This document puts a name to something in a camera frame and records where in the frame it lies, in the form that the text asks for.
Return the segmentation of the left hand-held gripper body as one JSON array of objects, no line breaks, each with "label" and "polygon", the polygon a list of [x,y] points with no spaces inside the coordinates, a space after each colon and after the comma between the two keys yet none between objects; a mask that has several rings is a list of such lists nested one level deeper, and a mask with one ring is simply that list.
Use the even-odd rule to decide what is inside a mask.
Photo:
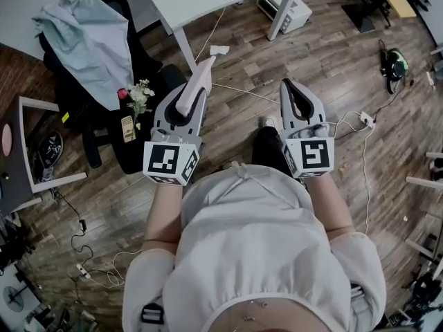
[{"label": "left hand-held gripper body", "polygon": [[145,142],[143,174],[157,184],[186,186],[200,159],[201,138],[191,129],[155,127]]}]

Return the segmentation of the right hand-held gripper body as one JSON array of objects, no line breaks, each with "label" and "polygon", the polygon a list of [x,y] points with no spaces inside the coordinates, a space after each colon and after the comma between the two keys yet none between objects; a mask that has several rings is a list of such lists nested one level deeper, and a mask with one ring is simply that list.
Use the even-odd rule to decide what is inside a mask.
[{"label": "right hand-held gripper body", "polygon": [[282,152],[294,178],[321,176],[334,169],[334,139],[326,122],[284,129]]}]

